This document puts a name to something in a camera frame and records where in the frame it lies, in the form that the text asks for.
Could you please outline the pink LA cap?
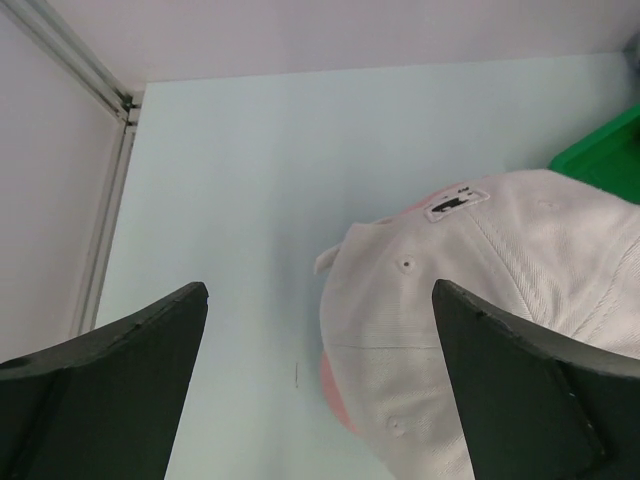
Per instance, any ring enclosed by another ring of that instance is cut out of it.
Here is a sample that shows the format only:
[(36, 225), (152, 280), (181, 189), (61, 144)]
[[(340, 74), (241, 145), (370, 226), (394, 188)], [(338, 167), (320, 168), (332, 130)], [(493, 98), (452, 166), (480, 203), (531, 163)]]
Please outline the pink LA cap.
[[(445, 190), (448, 190), (454, 187), (459, 187), (459, 186), (460, 186), (460, 183), (450, 185), (439, 191), (433, 192), (432, 194), (423, 198), (420, 202), (402, 211), (401, 215), (411, 212), (415, 209), (424, 207), (435, 197), (442, 194)], [(321, 360), (319, 363), (319, 373), (320, 373), (320, 379), (321, 379), (321, 385), (322, 385), (322, 392), (331, 412), (344, 428), (346, 428), (351, 433), (357, 434), (357, 429), (349, 418), (347, 409), (344, 405), (343, 399), (337, 387), (326, 351), (322, 352)]]

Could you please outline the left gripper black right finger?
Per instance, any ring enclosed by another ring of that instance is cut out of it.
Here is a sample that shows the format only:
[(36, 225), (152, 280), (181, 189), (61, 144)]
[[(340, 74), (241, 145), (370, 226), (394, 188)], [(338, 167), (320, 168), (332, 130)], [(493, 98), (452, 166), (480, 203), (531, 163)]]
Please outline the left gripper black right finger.
[(638, 478), (638, 360), (448, 280), (436, 282), (432, 301), (476, 478)]

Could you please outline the white NY cap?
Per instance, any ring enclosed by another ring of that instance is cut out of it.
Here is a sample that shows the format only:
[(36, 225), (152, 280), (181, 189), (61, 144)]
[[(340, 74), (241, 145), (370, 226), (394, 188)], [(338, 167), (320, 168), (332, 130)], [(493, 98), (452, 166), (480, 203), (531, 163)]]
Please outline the white NY cap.
[(639, 208), (549, 170), (460, 183), (356, 223), (315, 268), (328, 275), (321, 335), (349, 418), (398, 479), (473, 477), (432, 307), (438, 280), (639, 354)]

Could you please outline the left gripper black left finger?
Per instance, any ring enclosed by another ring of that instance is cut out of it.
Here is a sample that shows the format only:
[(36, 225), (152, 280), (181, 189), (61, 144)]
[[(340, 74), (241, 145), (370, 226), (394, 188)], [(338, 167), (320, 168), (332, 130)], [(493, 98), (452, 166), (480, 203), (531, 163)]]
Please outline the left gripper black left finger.
[(2, 478), (164, 478), (207, 311), (205, 285), (189, 283), (2, 363)]

